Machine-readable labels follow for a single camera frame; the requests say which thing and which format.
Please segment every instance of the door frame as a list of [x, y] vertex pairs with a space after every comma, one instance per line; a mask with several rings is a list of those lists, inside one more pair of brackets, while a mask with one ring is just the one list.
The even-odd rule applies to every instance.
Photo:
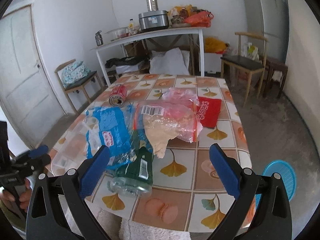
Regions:
[[[43, 61], [42, 61], [42, 58], [40, 56], [40, 53], [39, 53], [39, 49], [38, 49], [38, 43], [37, 43], [37, 40], [36, 40], [36, 33], [35, 33], [35, 27], [34, 27], [34, 22], [33, 22], [33, 17], [32, 17], [32, 4], [27, 4], [27, 5], [24, 5], [20, 8], [17, 8], [7, 14], [4, 14], [4, 16], [1, 19], [19, 11], [19, 10], [22, 10], [22, 9], [25, 9], [25, 8], [30, 8], [30, 18], [31, 18], [31, 27], [32, 27], [32, 34], [33, 34], [33, 40], [35, 42], [35, 46], [36, 46], [36, 53], [38, 55], [38, 58], [39, 58], [39, 61], [40, 61], [40, 64], [41, 64], [41, 69], [43, 71], [43, 74], [47, 81], [48, 81], [48, 84], [49, 84], [49, 87], [48, 89], [51, 90], [52, 94], [54, 95], [55, 99], [57, 100], [59, 106], [61, 107], [62, 111], [64, 114], [66, 114], [66, 111], [63, 109], [60, 101], [58, 100], [57, 98], [57, 95], [54, 93], [54, 90], [52, 89], [52, 86], [51, 86], [51, 83], [48, 79], [48, 76], [47, 76], [47, 73], [44, 69], [44, 64], [43, 64]], [[15, 122], [13, 121], [13, 119], [11, 118], [11, 115], [10, 115], [10, 112], [7, 110], [7, 108], [5, 107], [4, 105], [4, 102], [0, 96], [0, 107], [2, 109], [2, 111], [4, 112], [4, 115], [6, 116], [6, 118], [8, 119], [9, 123], [11, 124], [11, 126], [13, 127], [14, 131], [17, 133], [17, 135], [20, 137], [20, 139], [23, 141], [23, 143], [29, 148], [29, 149], [34, 149], [34, 147], [32, 146], [31, 142], [23, 135], [23, 133], [20, 132], [19, 128], [16, 126]]]

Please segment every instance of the red can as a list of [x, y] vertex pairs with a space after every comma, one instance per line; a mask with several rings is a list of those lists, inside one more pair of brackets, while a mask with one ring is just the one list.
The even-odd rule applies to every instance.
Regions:
[[109, 103], [112, 106], [121, 107], [124, 104], [124, 101], [127, 97], [127, 88], [124, 85], [116, 85], [113, 90], [111, 91], [109, 97]]

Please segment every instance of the blue gripper pad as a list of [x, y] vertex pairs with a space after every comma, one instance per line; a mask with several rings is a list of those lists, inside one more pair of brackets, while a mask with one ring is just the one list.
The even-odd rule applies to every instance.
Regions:
[[85, 197], [92, 195], [100, 177], [106, 170], [109, 159], [110, 151], [106, 146], [102, 150], [98, 150], [94, 157], [90, 159], [92, 160], [92, 163], [80, 180], [79, 196], [82, 200], [84, 200]]
[[234, 173], [223, 154], [214, 144], [212, 144], [209, 149], [209, 158], [227, 193], [237, 199], [240, 195], [239, 178]]
[[37, 149], [31, 150], [29, 152], [28, 156], [31, 159], [35, 159], [37, 157], [40, 157], [43, 154], [47, 154], [48, 151], [49, 151], [49, 148], [47, 147], [47, 145], [41, 145]]

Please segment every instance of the macaron print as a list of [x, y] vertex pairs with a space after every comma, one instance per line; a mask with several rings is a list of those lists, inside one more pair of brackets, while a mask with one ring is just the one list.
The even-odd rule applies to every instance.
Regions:
[[178, 216], [178, 207], [164, 203], [161, 199], [152, 198], [145, 204], [145, 213], [149, 216], [159, 217], [165, 224], [172, 223]]

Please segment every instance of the patterned tablecloth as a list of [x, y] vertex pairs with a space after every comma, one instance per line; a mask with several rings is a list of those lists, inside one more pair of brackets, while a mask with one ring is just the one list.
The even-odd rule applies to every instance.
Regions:
[[[149, 198], [132, 198], [109, 190], [111, 180], [102, 176], [90, 201], [120, 216], [142, 224], [189, 232], [212, 232], [231, 207], [234, 198], [228, 195], [210, 160], [209, 147], [218, 143], [227, 156], [235, 158], [240, 165], [251, 168], [251, 160], [241, 121], [232, 96], [224, 79], [195, 76], [171, 76], [156, 74], [125, 74], [107, 88], [90, 106], [110, 106], [108, 97], [115, 84], [128, 89], [126, 102], [158, 99], [170, 87], [191, 89], [198, 96], [222, 99], [221, 111], [215, 129], [203, 128], [197, 143], [179, 139], [169, 141], [163, 159], [153, 161], [153, 189]], [[85, 118], [79, 115], [50, 155], [53, 157], [62, 147], [75, 126]], [[154, 205], [146, 205], [149, 199]], [[164, 216], [177, 210], [171, 223]], [[243, 226], [249, 225], [255, 213], [255, 203], [247, 214]]]

